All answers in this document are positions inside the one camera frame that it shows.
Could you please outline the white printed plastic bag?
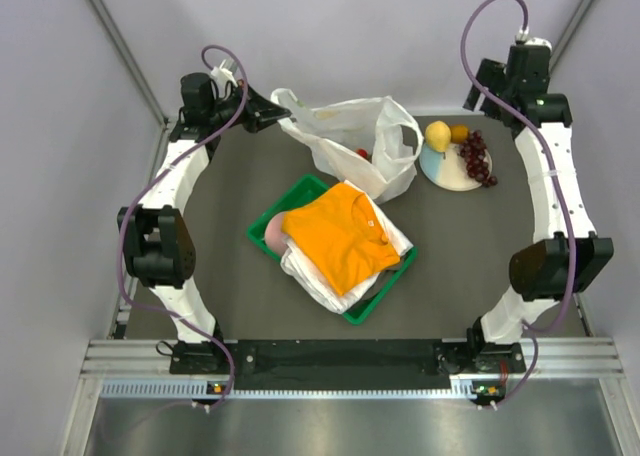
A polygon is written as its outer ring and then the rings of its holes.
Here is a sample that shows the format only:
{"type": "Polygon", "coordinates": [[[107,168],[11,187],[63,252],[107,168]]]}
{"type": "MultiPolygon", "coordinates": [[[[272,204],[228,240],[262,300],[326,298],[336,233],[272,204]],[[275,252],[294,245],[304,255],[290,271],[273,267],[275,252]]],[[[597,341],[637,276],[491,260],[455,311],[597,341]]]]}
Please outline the white printed plastic bag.
{"type": "Polygon", "coordinates": [[[424,136],[392,97],[310,108],[292,90],[278,88],[270,99],[292,112],[280,127],[310,149],[319,171],[353,183],[376,203],[403,194],[417,175],[424,136]],[[369,153],[368,160],[356,153],[360,148],[369,153]]]}

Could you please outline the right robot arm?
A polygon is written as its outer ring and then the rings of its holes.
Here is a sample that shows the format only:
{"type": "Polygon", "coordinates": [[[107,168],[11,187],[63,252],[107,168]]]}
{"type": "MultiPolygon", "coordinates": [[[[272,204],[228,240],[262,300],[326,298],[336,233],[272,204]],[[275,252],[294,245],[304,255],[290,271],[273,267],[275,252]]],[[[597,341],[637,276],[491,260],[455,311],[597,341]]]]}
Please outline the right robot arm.
{"type": "Polygon", "coordinates": [[[581,197],[573,161],[568,99],[548,91],[551,46],[516,42],[504,63],[483,59],[463,103],[501,122],[523,161],[534,211],[531,244],[509,262],[509,286],[494,308],[467,331],[467,360],[487,372],[515,357],[523,332],[548,309],[564,315],[611,260],[581,197]]]}

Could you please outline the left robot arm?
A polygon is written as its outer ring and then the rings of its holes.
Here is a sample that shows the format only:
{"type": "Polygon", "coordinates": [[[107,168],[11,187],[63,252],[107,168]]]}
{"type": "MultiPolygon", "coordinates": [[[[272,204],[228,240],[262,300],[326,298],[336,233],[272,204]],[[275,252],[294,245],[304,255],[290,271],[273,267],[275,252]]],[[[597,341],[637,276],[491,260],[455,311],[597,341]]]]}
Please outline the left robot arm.
{"type": "Polygon", "coordinates": [[[208,168],[222,133],[236,125],[255,134],[290,117],[228,70],[190,73],[180,80],[182,106],[167,153],[151,188],[117,218],[127,273],[148,288],[169,314],[179,342],[194,346],[192,360],[205,372],[226,363],[216,342],[216,319],[195,283],[196,249],[183,212],[208,168]]]}

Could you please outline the dark red grape bunch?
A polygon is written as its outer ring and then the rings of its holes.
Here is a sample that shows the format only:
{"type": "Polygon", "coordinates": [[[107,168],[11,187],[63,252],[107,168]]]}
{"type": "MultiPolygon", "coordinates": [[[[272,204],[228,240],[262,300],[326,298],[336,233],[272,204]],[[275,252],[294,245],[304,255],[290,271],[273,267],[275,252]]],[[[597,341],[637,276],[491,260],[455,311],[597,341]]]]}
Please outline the dark red grape bunch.
{"type": "Polygon", "coordinates": [[[489,168],[487,146],[481,131],[473,131],[462,143],[458,155],[464,160],[469,178],[484,187],[493,187],[498,179],[489,168]]]}

